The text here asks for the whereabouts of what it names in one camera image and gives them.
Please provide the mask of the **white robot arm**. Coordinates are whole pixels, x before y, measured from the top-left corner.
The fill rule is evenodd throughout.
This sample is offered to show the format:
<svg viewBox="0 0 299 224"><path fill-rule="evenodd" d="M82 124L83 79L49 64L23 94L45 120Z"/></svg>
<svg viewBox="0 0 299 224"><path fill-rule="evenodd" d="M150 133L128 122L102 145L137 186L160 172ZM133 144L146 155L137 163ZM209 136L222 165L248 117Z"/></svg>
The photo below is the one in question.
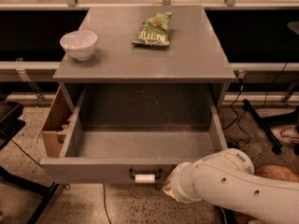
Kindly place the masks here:
<svg viewBox="0 0 299 224"><path fill-rule="evenodd" d="M299 223L299 184L255 175L251 159L235 148L179 164L163 191L178 202L204 200L265 224Z"/></svg>

